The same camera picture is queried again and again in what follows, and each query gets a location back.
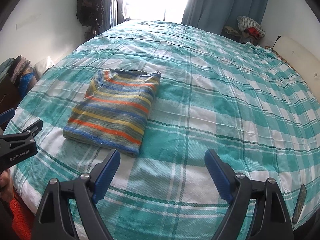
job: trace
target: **blue gripper pad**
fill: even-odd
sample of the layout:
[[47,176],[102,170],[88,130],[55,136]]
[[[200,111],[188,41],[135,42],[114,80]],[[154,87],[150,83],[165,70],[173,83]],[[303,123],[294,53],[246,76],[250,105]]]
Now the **blue gripper pad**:
[[103,199],[107,193],[110,183],[116,174],[116,171],[120,165],[120,153],[115,151],[111,156],[110,160],[104,166],[100,175],[98,176],[96,183],[94,184],[94,194],[92,196],[92,201],[97,204],[99,200]]
[[231,194],[231,182],[228,179],[227,174],[223,171],[223,162],[220,158],[218,160],[217,158],[219,158],[219,156],[215,151],[209,149],[204,154],[204,164],[217,187],[220,197],[230,204],[233,201],[233,196]]
[[9,121],[12,117],[14,117],[15,111],[13,108],[3,112],[0,114],[0,124],[3,124],[7,121]]

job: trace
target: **metal screw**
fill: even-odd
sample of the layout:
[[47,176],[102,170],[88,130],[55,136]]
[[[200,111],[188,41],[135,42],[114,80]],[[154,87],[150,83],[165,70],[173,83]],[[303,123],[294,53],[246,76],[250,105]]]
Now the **metal screw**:
[[268,181],[271,183],[271,184],[276,184],[276,180],[274,178],[268,178]]
[[89,173],[82,173],[81,175],[80,175],[80,178],[81,179],[87,179],[87,178],[89,178]]
[[243,173],[241,173],[241,172],[238,172],[238,173],[236,173],[236,177],[238,179],[244,179],[245,175]]
[[53,179],[50,179],[49,183],[50,183],[51,185],[53,185],[53,184],[56,184],[57,181],[58,181],[58,180],[57,180],[56,178],[53,178]]

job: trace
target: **orange stripe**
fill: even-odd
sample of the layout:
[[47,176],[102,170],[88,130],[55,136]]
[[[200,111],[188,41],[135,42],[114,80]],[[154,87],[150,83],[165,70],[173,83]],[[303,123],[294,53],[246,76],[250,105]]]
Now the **orange stripe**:
[[118,81],[114,81],[112,80],[111,78],[109,78],[109,73],[105,73],[105,80],[106,81],[109,81],[113,84],[118,84],[118,85],[122,85],[122,86],[132,86],[132,87],[142,87],[142,86],[150,86],[152,87],[153,89],[155,88],[155,85],[153,84],[148,84],[148,83],[145,83],[145,84],[128,84],[128,83],[124,83],[124,82],[118,82]]
[[115,101],[115,100],[105,100],[105,99],[100,99],[100,98],[95,98],[92,97],[90,98],[91,100],[94,101],[99,101],[99,102],[105,102],[105,103],[113,103],[113,104],[123,104],[123,105],[128,105],[128,106],[134,106],[135,108],[138,108],[140,110],[142,110],[143,112],[145,112],[146,114],[149,113],[148,109],[146,109],[144,106],[139,105],[137,103],[133,103],[133,102],[126,102],[126,101]]
[[83,122],[81,120],[77,120],[77,119],[73,119],[73,118],[69,118],[68,122],[77,123],[77,124],[84,125],[84,126],[87,126],[87,127],[93,128],[93,129],[97,129],[97,130],[105,132],[105,133],[121,136],[123,138],[126,138],[128,141],[130,141],[132,143],[136,143],[138,145],[141,144],[140,141],[136,140],[135,138],[132,138],[130,135],[128,135],[124,132],[121,132],[121,131],[107,129],[107,128],[104,128],[100,125],[96,125],[96,124],[89,123],[89,122]]

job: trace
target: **red cloth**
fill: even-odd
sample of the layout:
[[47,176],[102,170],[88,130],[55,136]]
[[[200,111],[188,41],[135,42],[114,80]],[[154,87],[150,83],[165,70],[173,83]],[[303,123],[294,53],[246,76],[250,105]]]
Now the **red cloth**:
[[259,39],[259,32],[255,28],[253,28],[253,27],[249,28],[249,29],[247,29],[247,31],[251,36]]
[[23,203],[23,200],[15,190],[13,194],[15,198],[10,202],[10,208],[13,212],[12,228],[21,240],[30,240],[35,216]]

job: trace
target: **white wall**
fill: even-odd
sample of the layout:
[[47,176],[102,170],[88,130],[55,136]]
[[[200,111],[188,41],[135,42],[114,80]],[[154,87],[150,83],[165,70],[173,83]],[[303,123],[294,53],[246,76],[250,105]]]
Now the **white wall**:
[[266,31],[262,46],[273,46],[285,35],[320,60],[320,23],[305,0],[268,0],[261,26]]
[[77,0],[20,0],[0,31],[0,63],[22,55],[34,65],[50,56],[57,63],[84,42]]

